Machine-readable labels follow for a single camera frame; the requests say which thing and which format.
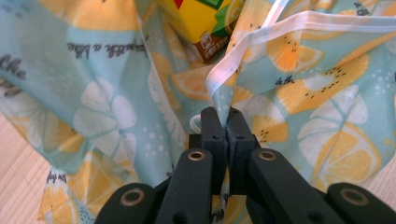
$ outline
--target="wooden surface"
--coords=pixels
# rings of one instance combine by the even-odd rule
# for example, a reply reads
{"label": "wooden surface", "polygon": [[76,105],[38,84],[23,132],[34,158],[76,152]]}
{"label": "wooden surface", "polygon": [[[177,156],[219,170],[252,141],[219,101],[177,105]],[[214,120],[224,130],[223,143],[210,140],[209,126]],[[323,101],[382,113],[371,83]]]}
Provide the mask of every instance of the wooden surface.
{"label": "wooden surface", "polygon": [[[0,223],[36,221],[48,163],[21,139],[0,114]],[[396,158],[365,188],[396,210]]]}

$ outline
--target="fruit print fabric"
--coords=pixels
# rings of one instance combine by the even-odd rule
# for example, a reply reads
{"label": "fruit print fabric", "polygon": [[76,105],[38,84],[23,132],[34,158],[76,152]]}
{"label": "fruit print fabric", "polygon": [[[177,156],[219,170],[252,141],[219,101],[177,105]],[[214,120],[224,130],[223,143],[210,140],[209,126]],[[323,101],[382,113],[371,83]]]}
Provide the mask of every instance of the fruit print fabric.
{"label": "fruit print fabric", "polygon": [[[190,118],[213,104],[223,119],[230,105],[240,109],[261,145],[317,188],[360,183],[383,167],[396,148],[395,34],[329,24],[265,37],[308,9],[329,23],[341,18],[330,14],[368,12],[368,27],[384,27],[369,16],[392,16],[394,4],[281,2],[247,0],[227,55],[241,42],[247,49],[213,94],[204,82],[219,69],[189,58],[155,2],[0,0],[0,110],[53,165],[39,217],[93,223],[118,187],[157,185],[177,165]],[[250,46],[245,35],[265,41]],[[212,217],[250,221],[245,198],[225,193],[214,196]]]}

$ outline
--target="drawstring bag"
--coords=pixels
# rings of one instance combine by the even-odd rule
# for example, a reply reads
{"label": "drawstring bag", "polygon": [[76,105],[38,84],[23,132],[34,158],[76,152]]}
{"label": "drawstring bag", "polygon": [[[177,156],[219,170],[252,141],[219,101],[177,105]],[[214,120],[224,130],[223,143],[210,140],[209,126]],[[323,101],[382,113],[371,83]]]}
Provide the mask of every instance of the drawstring bag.
{"label": "drawstring bag", "polygon": [[[247,0],[241,10],[225,52],[204,64],[154,1],[0,1],[0,111],[52,165],[39,219],[93,223],[117,188],[164,181],[208,106],[222,125],[230,106],[241,110],[262,147],[321,190],[387,164],[396,2]],[[227,183],[212,221],[249,222]]]}

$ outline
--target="yellow box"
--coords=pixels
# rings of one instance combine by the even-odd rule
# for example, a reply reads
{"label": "yellow box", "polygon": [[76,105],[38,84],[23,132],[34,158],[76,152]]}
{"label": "yellow box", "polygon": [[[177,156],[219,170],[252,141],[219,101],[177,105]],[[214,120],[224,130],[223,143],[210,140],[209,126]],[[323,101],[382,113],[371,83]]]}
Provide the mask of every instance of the yellow box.
{"label": "yellow box", "polygon": [[245,0],[156,0],[173,28],[203,62],[229,40]]}

